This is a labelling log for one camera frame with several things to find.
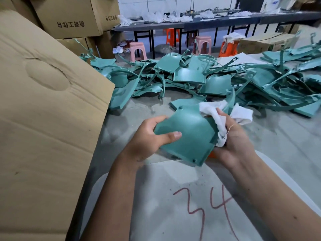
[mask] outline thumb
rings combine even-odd
[[[176,132],[171,132],[167,134],[160,134],[160,135],[157,135],[157,137],[160,145],[162,146],[180,139],[182,137],[182,133],[176,131]]]

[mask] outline right hand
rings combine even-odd
[[[214,153],[217,159],[229,170],[239,167],[247,159],[256,156],[254,146],[251,143],[242,126],[219,108],[218,114],[226,117],[228,131],[226,144],[223,147],[215,147]]]

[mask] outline red handwritten number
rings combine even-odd
[[[227,203],[228,201],[230,201],[233,197],[230,197],[230,198],[228,198],[227,200],[225,200],[225,198],[224,198],[224,185],[222,185],[222,199],[223,199],[223,202],[222,202],[220,205],[218,205],[218,206],[213,206],[213,203],[212,203],[212,193],[213,193],[213,187],[211,188],[211,196],[210,196],[211,207],[212,207],[213,209],[218,209],[219,207],[224,206],[224,211],[225,211],[225,215],[226,215],[226,218],[227,218],[227,222],[229,223],[230,229],[231,229],[234,237],[236,238],[237,241],[239,241],[238,237],[236,236],[236,234],[235,234],[235,232],[234,232],[234,230],[233,230],[232,224],[231,224],[230,219],[229,219],[229,215],[228,215],[228,213],[227,213],[227,208],[226,208],[226,203]]]
[[[191,214],[194,214],[195,212],[197,211],[202,211],[202,228],[201,228],[201,233],[200,233],[200,241],[202,240],[202,236],[203,236],[203,229],[204,229],[204,223],[205,223],[205,211],[203,208],[197,208],[195,211],[192,211],[190,212],[189,210],[189,201],[190,201],[190,193],[189,193],[189,189],[188,188],[181,188],[180,190],[177,190],[173,195],[175,194],[178,194],[179,192],[181,192],[183,189],[186,189],[187,190],[187,194],[188,194],[188,197],[187,197],[187,212],[191,215]]]

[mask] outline teal plastic panel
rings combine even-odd
[[[182,132],[182,137],[161,149],[196,166],[202,166],[218,140],[218,129],[212,117],[202,117],[199,105],[180,107],[169,118],[158,123],[155,134]]]
[[[110,110],[122,109],[134,93],[139,78],[130,81],[124,88],[116,88],[111,96]]]

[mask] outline finger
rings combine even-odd
[[[171,132],[167,134],[156,135],[156,137],[158,139],[160,146],[162,146],[162,145],[170,144],[180,139],[182,137],[182,133],[176,131],[176,132]]]
[[[156,124],[164,121],[166,118],[168,118],[166,115],[162,115],[162,116],[146,119],[144,122],[145,122],[145,125],[147,126],[149,133],[154,132],[154,128]]]
[[[220,116],[226,117],[226,123],[225,124],[226,124],[227,129],[230,129],[232,125],[234,125],[233,127],[238,125],[238,123],[233,118],[231,118],[228,114],[224,113],[221,109],[216,108],[216,110],[217,110],[217,113]]]

